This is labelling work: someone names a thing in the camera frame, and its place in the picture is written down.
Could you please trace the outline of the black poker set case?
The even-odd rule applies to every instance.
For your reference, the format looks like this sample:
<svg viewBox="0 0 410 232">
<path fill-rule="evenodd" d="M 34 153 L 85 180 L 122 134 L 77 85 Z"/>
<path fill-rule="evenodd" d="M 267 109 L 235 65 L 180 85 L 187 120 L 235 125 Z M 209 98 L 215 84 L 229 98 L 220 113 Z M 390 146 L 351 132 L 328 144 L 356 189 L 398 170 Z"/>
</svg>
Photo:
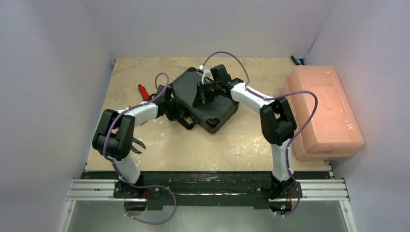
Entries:
<svg viewBox="0 0 410 232">
<path fill-rule="evenodd" d="M 177 122 L 188 130 L 191 130 L 195 125 L 200 125 L 208 133 L 213 134 L 236 113 L 239 102 L 228 97 L 217 96 L 211 103 L 192 107 L 197 83 L 201 82 L 201 79 L 202 72 L 190 67 L 171 82 L 173 97 L 187 115 L 186 119 Z"/>
</svg>

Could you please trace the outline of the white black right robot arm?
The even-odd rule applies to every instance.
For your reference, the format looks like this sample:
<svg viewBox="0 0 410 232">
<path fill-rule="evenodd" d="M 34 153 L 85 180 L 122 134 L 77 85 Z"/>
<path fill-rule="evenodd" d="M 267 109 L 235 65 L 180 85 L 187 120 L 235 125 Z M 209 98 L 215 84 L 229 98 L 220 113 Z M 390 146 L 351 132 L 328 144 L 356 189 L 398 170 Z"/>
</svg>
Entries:
<svg viewBox="0 0 410 232">
<path fill-rule="evenodd" d="M 224 65 L 211 69 L 201 65 L 198 73 L 202 77 L 196 84 L 193 107 L 204 106 L 217 96 L 223 96 L 258 113 L 262 134 L 272 149 L 273 170 L 269 197 L 274 199 L 284 196 L 295 183 L 289 155 L 290 142 L 297 127 L 287 99 L 263 95 L 243 80 L 232 79 Z"/>
</svg>

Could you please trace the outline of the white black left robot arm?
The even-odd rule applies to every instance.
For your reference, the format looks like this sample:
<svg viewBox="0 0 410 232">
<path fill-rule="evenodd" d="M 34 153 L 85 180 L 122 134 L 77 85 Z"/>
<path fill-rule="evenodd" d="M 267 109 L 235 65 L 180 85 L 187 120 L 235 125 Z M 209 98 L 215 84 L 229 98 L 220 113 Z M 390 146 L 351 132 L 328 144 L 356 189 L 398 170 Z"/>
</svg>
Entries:
<svg viewBox="0 0 410 232">
<path fill-rule="evenodd" d="M 143 175 L 130 155 L 134 128 L 161 116 L 177 122 L 187 117 L 176 100 L 172 86 L 161 86 L 149 101 L 119 111 L 106 109 L 102 113 L 92 139 L 92 148 L 113 165 L 119 177 L 116 188 L 126 196 L 137 198 L 147 190 Z"/>
</svg>

